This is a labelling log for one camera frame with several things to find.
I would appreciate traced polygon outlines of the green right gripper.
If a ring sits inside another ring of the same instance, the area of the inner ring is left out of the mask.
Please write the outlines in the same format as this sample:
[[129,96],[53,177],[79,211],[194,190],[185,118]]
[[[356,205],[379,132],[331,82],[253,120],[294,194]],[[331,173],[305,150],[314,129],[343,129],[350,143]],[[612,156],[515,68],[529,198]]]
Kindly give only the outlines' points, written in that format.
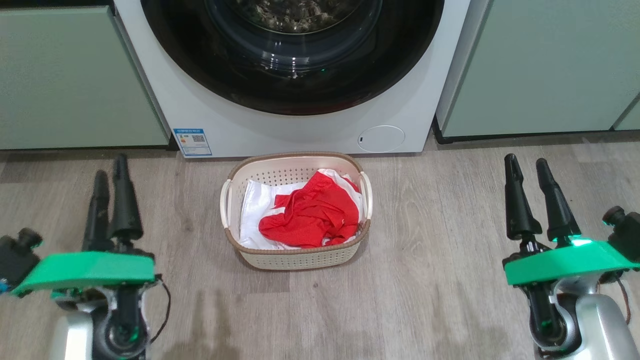
[[[514,153],[504,157],[506,236],[524,240],[542,234],[542,226],[531,212],[524,191],[524,175]],[[582,232],[560,185],[546,159],[535,162],[539,188],[544,195],[547,215],[547,239],[556,244],[571,244]],[[504,265],[507,284],[524,286],[588,274],[638,269],[639,263],[627,259],[605,241],[579,241],[567,246],[516,259]]]

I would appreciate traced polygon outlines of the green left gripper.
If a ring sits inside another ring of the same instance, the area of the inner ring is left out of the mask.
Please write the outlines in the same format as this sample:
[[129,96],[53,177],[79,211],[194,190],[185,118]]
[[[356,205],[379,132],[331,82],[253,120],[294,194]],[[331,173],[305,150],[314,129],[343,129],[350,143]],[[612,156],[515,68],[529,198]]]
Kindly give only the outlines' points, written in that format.
[[41,290],[94,289],[140,285],[155,280],[154,260],[148,256],[112,253],[114,242],[139,240],[144,234],[128,157],[120,153],[113,164],[113,212],[109,226],[108,174],[94,175],[93,193],[87,208],[82,250],[46,256],[10,292],[17,297]]

